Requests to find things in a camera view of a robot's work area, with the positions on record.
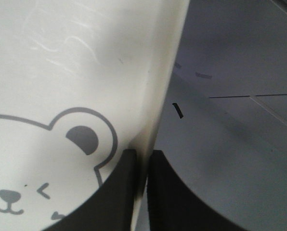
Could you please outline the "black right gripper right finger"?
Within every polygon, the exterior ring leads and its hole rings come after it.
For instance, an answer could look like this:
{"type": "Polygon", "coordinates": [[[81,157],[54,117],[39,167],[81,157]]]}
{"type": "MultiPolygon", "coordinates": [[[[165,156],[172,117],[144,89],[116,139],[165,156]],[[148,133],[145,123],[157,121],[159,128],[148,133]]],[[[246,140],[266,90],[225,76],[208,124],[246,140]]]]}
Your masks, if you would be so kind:
{"type": "Polygon", "coordinates": [[[147,202],[152,231],[243,230],[197,197],[161,150],[154,150],[149,158],[147,202]]]}

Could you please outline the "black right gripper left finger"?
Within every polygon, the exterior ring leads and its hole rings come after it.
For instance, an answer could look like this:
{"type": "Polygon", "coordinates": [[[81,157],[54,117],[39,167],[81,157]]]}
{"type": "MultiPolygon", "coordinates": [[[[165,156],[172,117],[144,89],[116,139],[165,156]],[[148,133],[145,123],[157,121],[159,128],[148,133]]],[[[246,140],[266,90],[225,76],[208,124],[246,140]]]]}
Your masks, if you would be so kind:
{"type": "Polygon", "coordinates": [[[46,230],[130,231],[137,184],[136,165],[136,151],[124,150],[115,169],[96,193],[46,230]]]}

